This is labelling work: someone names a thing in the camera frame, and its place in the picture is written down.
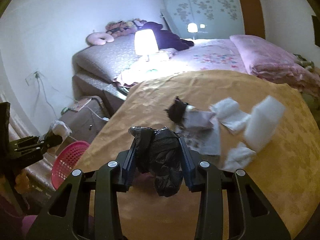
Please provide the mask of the grey cloth scrap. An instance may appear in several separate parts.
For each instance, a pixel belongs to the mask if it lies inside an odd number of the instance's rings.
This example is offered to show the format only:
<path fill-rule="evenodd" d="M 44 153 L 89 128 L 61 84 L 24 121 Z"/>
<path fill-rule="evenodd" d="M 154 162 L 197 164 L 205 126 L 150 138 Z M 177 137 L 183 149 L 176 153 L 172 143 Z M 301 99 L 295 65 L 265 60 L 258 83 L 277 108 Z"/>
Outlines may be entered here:
<path fill-rule="evenodd" d="M 191 150 L 201 155 L 221 155 L 220 125 L 211 111 L 186 110 L 176 133 L 184 138 Z"/>

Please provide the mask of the grey patterned pillow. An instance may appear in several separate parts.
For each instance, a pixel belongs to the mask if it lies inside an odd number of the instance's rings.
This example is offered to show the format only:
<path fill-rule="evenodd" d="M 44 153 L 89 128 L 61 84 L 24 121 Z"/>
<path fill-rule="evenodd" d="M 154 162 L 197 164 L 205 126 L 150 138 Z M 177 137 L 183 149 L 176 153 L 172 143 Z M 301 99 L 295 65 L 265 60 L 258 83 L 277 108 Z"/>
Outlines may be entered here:
<path fill-rule="evenodd" d="M 102 46 L 88 47 L 74 55 L 74 62 L 80 68 L 108 83 L 112 83 L 138 59 L 133 34 L 120 36 Z"/>

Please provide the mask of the crumpled white tissue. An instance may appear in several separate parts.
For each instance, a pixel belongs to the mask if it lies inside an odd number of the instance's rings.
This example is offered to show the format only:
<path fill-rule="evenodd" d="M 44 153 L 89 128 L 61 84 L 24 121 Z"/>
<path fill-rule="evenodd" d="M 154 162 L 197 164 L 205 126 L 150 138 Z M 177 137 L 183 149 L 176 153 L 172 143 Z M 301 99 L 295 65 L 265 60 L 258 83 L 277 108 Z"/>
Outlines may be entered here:
<path fill-rule="evenodd" d="M 256 155 L 255 151 L 248 148 L 243 142 L 239 142 L 236 148 L 231 148 L 227 153 L 222 169 L 228 172 L 244 169 Z"/>

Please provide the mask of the white foam block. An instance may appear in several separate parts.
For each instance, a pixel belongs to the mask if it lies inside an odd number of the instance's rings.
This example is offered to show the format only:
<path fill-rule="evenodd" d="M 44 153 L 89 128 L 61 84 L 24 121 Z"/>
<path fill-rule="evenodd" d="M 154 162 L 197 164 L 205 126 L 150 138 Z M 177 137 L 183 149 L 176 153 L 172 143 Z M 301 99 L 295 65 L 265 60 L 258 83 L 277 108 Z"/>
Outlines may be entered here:
<path fill-rule="evenodd" d="M 285 106 L 270 95 L 252 108 L 244 131 L 250 149 L 258 153 L 270 142 L 284 112 Z"/>

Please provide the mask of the folded pink quilt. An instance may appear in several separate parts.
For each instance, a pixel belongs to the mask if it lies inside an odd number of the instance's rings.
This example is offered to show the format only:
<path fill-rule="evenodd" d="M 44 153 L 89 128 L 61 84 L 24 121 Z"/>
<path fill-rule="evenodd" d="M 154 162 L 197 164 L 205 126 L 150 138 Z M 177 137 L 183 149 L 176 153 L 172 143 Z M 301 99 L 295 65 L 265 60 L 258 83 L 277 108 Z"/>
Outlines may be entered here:
<path fill-rule="evenodd" d="M 319 97 L 319 75 L 300 64 L 295 55 L 252 35 L 232 35 L 246 71 L 260 79 L 286 83 L 301 92 Z"/>

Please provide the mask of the black plastic bag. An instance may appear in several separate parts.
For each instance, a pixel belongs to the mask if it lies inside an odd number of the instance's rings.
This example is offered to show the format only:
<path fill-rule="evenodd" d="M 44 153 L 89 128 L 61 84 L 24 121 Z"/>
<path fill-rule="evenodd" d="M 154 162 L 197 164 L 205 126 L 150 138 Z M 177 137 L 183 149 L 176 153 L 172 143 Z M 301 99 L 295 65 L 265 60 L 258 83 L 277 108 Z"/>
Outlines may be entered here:
<path fill-rule="evenodd" d="M 171 197 L 180 190 L 181 147 L 178 135 L 167 127 L 132 126 L 129 133 L 135 137 L 135 164 L 142 174 L 151 173 L 160 197 Z"/>

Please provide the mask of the pink plush toys pile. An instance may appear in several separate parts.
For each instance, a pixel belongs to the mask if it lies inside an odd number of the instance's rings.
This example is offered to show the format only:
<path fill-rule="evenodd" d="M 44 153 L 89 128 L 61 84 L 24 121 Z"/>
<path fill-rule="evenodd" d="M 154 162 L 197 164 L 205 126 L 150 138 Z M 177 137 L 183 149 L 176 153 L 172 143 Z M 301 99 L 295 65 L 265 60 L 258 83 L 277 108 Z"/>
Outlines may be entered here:
<path fill-rule="evenodd" d="M 139 29 L 146 24 L 147 21 L 136 18 L 131 21 L 119 21 L 109 23 L 105 29 L 106 33 L 111 35 L 113 38 L 120 36 L 127 36 L 135 34 Z"/>

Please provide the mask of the white tissue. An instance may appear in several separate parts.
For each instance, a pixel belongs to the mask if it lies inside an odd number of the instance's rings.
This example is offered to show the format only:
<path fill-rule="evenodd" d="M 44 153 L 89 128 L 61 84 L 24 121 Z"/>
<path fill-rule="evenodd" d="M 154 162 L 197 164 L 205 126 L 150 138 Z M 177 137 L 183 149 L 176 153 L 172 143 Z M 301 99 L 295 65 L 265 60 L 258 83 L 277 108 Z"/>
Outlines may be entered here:
<path fill-rule="evenodd" d="M 232 134 L 238 134 L 245 129 L 251 118 L 251 115 L 243 112 L 239 108 L 239 103 L 230 97 L 210 105 L 209 109 Z"/>
<path fill-rule="evenodd" d="M 231 148 L 227 153 L 222 169 L 228 172 L 244 169 L 256 155 L 255 151 L 248 148 L 243 142 L 239 142 L 236 148 Z"/>

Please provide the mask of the green small object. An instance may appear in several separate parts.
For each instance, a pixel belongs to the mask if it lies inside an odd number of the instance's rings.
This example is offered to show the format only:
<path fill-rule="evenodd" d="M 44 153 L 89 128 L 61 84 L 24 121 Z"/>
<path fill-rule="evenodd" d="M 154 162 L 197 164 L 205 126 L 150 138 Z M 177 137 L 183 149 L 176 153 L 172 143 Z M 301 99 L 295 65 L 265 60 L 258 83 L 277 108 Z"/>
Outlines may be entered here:
<path fill-rule="evenodd" d="M 69 110 L 68 107 L 63 108 L 61 111 L 61 115 L 64 115 L 68 110 Z"/>

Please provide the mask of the dark purple plush toy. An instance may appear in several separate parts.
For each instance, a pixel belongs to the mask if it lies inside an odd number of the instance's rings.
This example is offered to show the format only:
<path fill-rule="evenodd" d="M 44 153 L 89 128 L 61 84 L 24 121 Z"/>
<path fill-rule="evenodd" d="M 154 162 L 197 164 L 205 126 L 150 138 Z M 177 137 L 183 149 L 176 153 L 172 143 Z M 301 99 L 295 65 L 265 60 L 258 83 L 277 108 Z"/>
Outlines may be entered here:
<path fill-rule="evenodd" d="M 163 25 L 156 22 L 146 22 L 140 30 L 151 29 L 154 33 L 159 49 L 187 50 L 195 44 L 193 41 L 181 39 L 169 30 L 164 30 Z"/>

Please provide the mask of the grey upholstered bed frame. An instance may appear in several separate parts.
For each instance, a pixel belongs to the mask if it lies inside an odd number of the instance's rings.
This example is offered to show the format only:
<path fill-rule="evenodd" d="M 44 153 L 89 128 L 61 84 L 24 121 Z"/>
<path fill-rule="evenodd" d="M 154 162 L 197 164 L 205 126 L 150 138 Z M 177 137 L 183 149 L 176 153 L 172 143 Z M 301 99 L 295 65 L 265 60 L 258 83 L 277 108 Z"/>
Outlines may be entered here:
<path fill-rule="evenodd" d="M 109 116 L 116 113 L 129 94 L 126 88 L 118 87 L 116 83 L 106 83 L 103 79 L 85 72 L 75 74 L 73 83 L 80 96 L 101 98 Z"/>

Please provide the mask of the floral sliding wardrobe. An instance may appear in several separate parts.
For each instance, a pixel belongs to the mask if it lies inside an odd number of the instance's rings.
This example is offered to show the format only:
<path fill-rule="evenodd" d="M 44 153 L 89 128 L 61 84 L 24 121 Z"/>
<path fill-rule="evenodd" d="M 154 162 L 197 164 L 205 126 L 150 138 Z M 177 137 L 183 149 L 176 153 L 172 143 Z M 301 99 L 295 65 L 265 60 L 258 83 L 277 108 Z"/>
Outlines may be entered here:
<path fill-rule="evenodd" d="M 228 39 L 245 33 L 240 0 L 163 0 L 169 29 L 181 38 Z"/>

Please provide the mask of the pink neck pillow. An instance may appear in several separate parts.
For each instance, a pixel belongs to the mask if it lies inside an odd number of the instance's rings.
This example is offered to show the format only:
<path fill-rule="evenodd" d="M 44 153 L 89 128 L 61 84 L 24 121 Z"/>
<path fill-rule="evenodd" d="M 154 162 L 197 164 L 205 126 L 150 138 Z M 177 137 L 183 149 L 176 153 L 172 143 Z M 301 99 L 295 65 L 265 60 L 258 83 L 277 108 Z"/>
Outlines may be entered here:
<path fill-rule="evenodd" d="M 106 43 L 111 43 L 114 41 L 114 37 L 108 33 L 97 32 L 92 33 L 86 38 L 87 43 L 94 46 L 103 46 Z"/>

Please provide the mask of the white paper trash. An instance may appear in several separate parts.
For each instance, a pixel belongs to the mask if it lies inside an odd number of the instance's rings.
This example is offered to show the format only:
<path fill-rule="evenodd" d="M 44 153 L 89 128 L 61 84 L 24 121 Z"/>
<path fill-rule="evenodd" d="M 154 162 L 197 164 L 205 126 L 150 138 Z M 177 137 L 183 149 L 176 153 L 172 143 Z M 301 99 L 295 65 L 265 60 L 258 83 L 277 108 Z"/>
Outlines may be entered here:
<path fill-rule="evenodd" d="M 59 135 L 63 139 L 66 139 L 72 133 L 72 130 L 61 120 L 52 122 L 50 129 L 55 135 Z"/>

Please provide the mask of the black furry trash piece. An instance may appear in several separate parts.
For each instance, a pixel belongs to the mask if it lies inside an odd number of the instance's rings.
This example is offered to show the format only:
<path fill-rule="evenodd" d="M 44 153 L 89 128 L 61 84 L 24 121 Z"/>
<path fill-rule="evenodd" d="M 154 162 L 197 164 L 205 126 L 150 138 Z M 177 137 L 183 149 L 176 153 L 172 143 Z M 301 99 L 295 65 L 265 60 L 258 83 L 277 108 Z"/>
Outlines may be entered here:
<path fill-rule="evenodd" d="M 167 113 L 168 118 L 177 125 L 182 125 L 183 116 L 189 103 L 183 102 L 178 96 L 175 98 L 174 103 L 164 111 Z"/>

